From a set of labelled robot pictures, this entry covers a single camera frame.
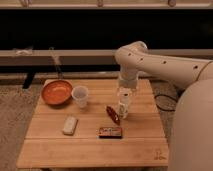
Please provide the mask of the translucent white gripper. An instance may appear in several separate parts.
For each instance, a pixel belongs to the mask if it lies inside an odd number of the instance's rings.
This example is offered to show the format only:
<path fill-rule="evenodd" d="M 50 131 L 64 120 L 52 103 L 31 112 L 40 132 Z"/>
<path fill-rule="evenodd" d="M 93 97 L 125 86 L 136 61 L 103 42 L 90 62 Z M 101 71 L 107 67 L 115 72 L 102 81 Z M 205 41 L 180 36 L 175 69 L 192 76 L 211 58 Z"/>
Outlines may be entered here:
<path fill-rule="evenodd" d="M 129 108 L 131 104 L 131 98 L 129 95 L 134 94 L 137 91 L 137 82 L 138 79 L 135 78 L 133 80 L 126 80 L 121 75 L 118 76 L 118 108 L 120 108 L 122 104 L 122 98 L 125 94 L 126 96 L 126 113 L 129 113 Z"/>

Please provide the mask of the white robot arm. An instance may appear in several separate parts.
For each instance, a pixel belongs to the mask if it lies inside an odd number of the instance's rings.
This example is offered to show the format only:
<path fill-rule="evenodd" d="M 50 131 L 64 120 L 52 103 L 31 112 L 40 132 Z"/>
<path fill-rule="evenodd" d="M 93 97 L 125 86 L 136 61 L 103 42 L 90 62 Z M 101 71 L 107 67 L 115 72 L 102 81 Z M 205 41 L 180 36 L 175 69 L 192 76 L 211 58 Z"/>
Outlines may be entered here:
<path fill-rule="evenodd" d="M 115 52 L 119 85 L 149 73 L 183 90 L 173 116 L 167 171 L 213 171 L 213 60 L 152 54 L 136 41 Z"/>

